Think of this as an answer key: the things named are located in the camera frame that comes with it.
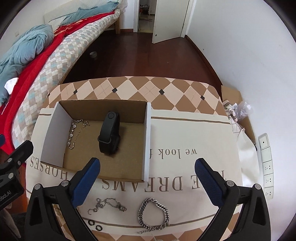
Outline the open cardboard box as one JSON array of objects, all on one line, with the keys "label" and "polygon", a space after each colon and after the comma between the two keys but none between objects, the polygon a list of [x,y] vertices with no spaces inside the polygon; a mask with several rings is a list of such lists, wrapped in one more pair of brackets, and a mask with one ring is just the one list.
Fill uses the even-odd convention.
[{"label": "open cardboard box", "polygon": [[151,112],[151,103],[141,100],[59,101],[50,116],[40,160],[78,171],[97,158],[101,179],[146,182]]}]

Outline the white tissue paper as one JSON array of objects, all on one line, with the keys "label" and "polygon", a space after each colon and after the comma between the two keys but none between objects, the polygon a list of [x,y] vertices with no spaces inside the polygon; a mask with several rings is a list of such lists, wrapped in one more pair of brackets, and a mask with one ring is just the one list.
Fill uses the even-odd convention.
[{"label": "white tissue paper", "polygon": [[5,83],[4,88],[6,89],[6,91],[8,92],[9,95],[12,94],[13,89],[18,82],[18,79],[19,79],[18,77],[14,77]]}]

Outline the clear plastic bag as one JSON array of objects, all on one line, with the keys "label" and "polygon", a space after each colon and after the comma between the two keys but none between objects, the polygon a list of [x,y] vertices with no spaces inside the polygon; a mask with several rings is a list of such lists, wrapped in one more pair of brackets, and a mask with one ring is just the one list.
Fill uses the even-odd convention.
[{"label": "clear plastic bag", "polygon": [[234,111],[237,119],[241,121],[246,117],[249,117],[253,113],[253,108],[246,101],[242,101],[240,102],[240,104],[236,105],[236,107],[234,108]]}]

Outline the black smart band watch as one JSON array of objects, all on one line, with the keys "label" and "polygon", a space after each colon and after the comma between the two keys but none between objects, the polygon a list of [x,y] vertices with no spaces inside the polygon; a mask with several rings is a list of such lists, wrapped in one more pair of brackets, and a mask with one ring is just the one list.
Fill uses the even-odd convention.
[{"label": "black smart band watch", "polygon": [[120,114],[109,111],[105,116],[98,136],[100,152],[108,155],[116,153],[120,142],[119,128]]}]

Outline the white door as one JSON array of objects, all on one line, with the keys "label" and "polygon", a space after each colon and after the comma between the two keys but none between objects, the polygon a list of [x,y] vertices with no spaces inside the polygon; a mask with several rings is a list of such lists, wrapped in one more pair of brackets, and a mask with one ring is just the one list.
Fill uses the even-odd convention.
[{"label": "white door", "polygon": [[181,36],[189,0],[158,0],[154,18],[152,43]]}]

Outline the printed diamond pattern tablecloth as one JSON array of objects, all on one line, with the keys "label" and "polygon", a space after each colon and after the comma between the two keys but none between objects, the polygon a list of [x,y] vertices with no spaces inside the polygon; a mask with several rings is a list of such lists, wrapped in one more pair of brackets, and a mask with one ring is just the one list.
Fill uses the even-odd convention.
[{"label": "printed diamond pattern tablecloth", "polygon": [[58,85],[31,140],[27,195],[99,159],[98,178],[78,210],[101,240],[198,238],[217,211],[195,174],[198,158],[242,185],[236,137],[206,83],[123,76]]}]

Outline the teal blue duvet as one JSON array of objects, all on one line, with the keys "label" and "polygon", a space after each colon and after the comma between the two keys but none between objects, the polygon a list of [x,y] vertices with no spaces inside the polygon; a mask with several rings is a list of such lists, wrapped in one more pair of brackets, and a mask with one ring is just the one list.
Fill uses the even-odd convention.
[{"label": "teal blue duvet", "polygon": [[24,68],[53,42],[56,30],[45,23],[34,26],[20,35],[1,57],[1,104],[10,96],[4,88],[5,83],[19,77]]}]

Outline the argyle patterned mattress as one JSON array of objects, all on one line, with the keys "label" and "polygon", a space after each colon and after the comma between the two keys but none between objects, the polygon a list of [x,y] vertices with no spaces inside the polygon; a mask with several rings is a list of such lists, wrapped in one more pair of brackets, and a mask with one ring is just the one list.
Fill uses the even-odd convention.
[{"label": "argyle patterned mattress", "polygon": [[4,133],[6,136],[6,144],[2,147],[4,151],[11,153],[23,141],[30,140],[40,110],[51,89],[62,83],[89,45],[119,19],[121,9],[120,7],[116,9],[118,11],[115,16],[94,21],[67,35],[50,55],[20,105],[11,129]]}]

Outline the white power strip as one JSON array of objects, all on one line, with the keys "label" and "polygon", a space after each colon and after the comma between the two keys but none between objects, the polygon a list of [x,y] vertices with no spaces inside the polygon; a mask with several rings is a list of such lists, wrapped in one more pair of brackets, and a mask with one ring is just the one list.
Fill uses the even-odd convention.
[{"label": "white power strip", "polygon": [[271,200],[274,195],[274,170],[271,147],[267,133],[263,133],[258,137],[258,144],[263,174],[263,192],[266,200]]}]

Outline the red blanket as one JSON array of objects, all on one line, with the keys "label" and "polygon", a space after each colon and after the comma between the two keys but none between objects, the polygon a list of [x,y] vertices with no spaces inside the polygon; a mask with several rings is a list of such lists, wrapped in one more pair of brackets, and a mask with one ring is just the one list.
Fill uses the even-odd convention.
[{"label": "red blanket", "polygon": [[37,78],[37,75],[45,65],[50,55],[62,43],[62,40],[67,35],[74,33],[89,23],[93,23],[94,21],[98,21],[107,16],[115,16],[117,11],[118,10],[116,9],[109,13],[101,13],[88,18],[83,18],[75,21],[74,23],[62,25],[56,30],[56,36],[53,39],[53,43],[50,44],[49,47],[47,47],[41,54],[39,54],[20,74],[16,84],[16,90],[13,90],[4,112],[1,113],[1,133],[8,132],[11,129],[16,113],[34,80]]}]

